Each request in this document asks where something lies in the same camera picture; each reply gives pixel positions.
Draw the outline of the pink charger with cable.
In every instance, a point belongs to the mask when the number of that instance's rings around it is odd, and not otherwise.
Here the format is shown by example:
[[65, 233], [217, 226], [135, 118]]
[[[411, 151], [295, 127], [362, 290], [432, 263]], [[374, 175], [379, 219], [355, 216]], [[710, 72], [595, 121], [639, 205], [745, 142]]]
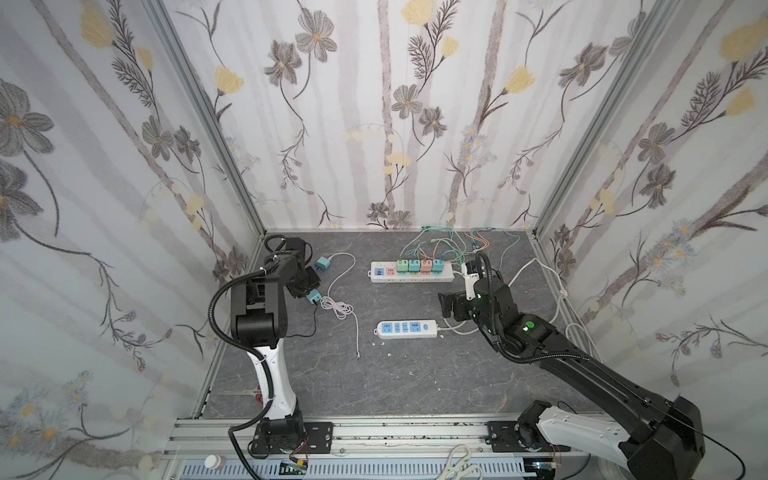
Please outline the pink charger with cable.
[[467, 260], [486, 250], [490, 242], [478, 231], [458, 231], [449, 227], [425, 227], [426, 237], [419, 240], [415, 255], [422, 272], [461, 271]]

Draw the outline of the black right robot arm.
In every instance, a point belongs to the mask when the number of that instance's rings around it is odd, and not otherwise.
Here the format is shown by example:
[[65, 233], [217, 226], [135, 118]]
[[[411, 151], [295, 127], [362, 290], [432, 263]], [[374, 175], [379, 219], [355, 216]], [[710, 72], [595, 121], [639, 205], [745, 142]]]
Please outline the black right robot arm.
[[608, 416], [597, 420], [534, 401], [515, 422], [515, 443], [528, 451], [571, 447], [612, 462], [636, 479], [693, 478], [712, 440], [696, 405], [682, 396], [667, 399], [619, 375], [549, 321], [521, 312], [510, 283], [486, 254], [477, 253], [474, 263], [479, 272], [474, 294], [439, 294], [443, 316], [473, 322], [503, 358], [538, 365]]

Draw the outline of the white blue power strip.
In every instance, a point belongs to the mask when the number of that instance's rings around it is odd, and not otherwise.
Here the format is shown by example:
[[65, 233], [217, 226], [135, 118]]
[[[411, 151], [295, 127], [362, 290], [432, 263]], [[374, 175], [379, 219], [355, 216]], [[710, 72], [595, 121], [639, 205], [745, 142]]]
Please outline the white blue power strip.
[[374, 333], [384, 340], [431, 339], [438, 336], [435, 320], [384, 320], [378, 323]]

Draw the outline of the white multicolour power strip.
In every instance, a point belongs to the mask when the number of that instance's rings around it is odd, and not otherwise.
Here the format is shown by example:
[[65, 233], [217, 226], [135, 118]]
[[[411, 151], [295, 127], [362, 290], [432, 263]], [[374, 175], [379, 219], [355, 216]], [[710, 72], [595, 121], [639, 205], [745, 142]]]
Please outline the white multicolour power strip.
[[444, 260], [374, 261], [368, 273], [372, 283], [451, 283], [451, 262]]

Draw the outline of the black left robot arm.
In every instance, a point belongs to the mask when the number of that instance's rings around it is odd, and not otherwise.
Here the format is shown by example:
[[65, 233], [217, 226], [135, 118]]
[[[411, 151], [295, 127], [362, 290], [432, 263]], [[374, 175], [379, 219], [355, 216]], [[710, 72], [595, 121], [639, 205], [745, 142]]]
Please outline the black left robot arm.
[[256, 270], [229, 280], [213, 295], [207, 321], [226, 344], [249, 355], [258, 377], [262, 411], [251, 424], [250, 455], [299, 450], [308, 440], [298, 398], [290, 385], [284, 355], [288, 295], [309, 299], [320, 279], [311, 266], [313, 250], [299, 237], [271, 235], [267, 256]]

